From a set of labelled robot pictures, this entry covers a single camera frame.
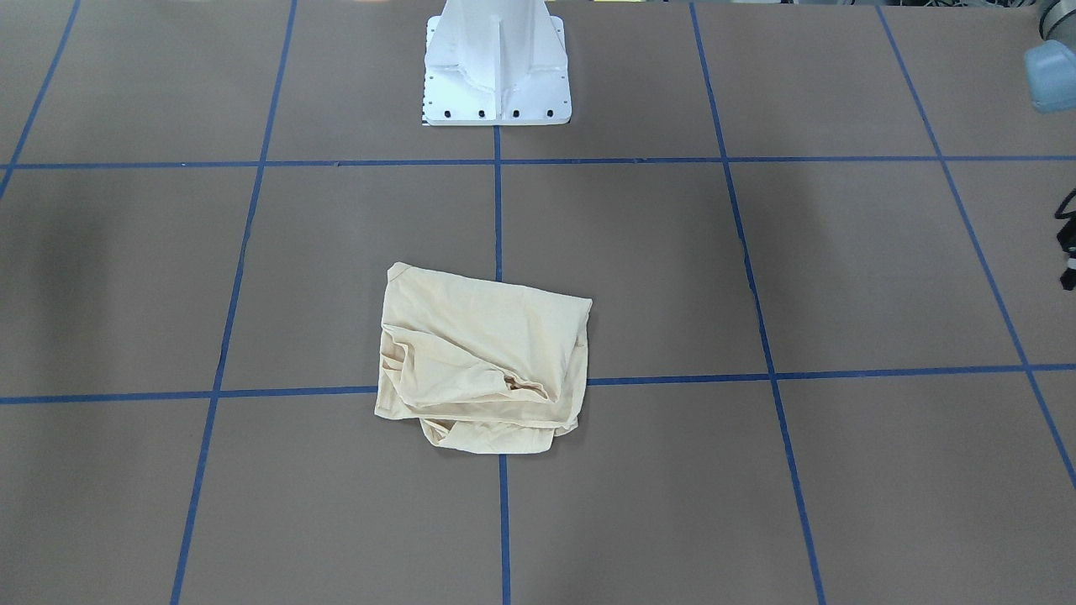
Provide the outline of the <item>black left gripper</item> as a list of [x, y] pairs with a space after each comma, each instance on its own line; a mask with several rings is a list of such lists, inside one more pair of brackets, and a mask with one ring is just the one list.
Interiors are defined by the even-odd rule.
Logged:
[[1070, 292], [1075, 287], [1075, 210], [1071, 208], [1075, 195], [1075, 189], [1068, 192], [1068, 195], [1064, 197], [1054, 211], [1054, 219], [1064, 222], [1064, 226], [1056, 234], [1056, 238], [1058, 244], [1068, 257], [1066, 268], [1060, 276], [1059, 282], [1063, 290]]

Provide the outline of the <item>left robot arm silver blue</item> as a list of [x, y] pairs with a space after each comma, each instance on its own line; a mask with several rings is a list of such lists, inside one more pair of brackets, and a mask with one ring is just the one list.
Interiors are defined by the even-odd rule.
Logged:
[[[1027, 86], [1032, 107], [1039, 113], [1058, 113], [1075, 108], [1075, 3], [1038, 1], [1038, 32], [1042, 44], [1027, 50]], [[1065, 291], [1075, 286], [1075, 191], [1062, 199], [1054, 219], [1063, 225], [1056, 234], [1058, 245], [1066, 255], [1060, 276]]]

